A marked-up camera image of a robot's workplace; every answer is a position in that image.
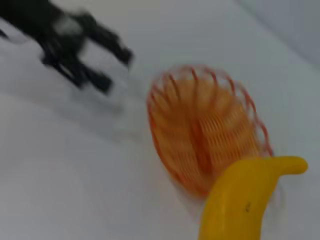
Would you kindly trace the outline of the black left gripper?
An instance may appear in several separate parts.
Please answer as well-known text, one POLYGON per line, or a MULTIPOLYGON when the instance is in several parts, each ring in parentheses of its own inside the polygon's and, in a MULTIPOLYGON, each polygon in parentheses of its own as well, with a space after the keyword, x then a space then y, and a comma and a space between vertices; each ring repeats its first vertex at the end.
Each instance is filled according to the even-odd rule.
POLYGON ((35 40, 43 50, 43 64, 54 68, 79 89, 92 85, 108 94, 113 86, 109 76, 79 60, 87 37, 111 52, 124 66, 130 66, 134 59, 134 53, 122 39, 91 15, 72 14, 49 0, 2 0, 0 17, 35 40))

